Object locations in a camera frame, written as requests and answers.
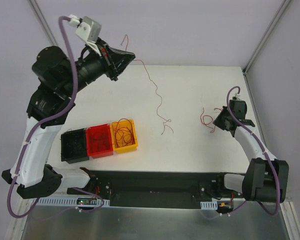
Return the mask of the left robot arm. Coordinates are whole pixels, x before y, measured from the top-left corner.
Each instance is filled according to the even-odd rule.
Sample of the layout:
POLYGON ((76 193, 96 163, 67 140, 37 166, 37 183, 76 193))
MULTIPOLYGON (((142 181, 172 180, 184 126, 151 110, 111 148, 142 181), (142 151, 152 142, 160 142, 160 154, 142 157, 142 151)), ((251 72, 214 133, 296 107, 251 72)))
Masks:
POLYGON ((47 161, 78 92, 101 76, 117 81, 136 57, 133 52, 110 47, 102 39, 96 45, 99 52, 85 46, 75 61, 60 47, 49 46, 38 53, 32 65, 40 84, 26 110, 23 146, 14 166, 1 174, 23 199, 48 197, 61 188, 79 188, 86 195, 95 191, 96 183, 86 168, 63 171, 47 161))

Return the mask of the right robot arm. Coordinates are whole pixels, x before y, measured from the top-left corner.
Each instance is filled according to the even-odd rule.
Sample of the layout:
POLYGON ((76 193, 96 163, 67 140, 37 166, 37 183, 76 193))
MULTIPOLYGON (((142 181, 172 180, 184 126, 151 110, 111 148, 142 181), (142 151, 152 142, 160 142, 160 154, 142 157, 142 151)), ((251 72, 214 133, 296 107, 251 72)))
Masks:
POLYGON ((275 203, 279 199, 283 203, 286 198, 289 165, 284 160, 277 159, 269 153, 267 161, 264 145, 251 134, 256 126, 252 120, 246 119, 248 110, 244 100, 233 97, 229 100, 229 107, 224 106, 213 124, 221 130, 228 131, 241 145, 249 166, 244 175, 238 173, 224 173, 223 180, 215 184, 215 192, 220 197, 227 197, 232 191, 243 194, 247 201, 275 203), (271 169, 273 165, 279 182, 279 198, 277 197, 275 175, 271 169))

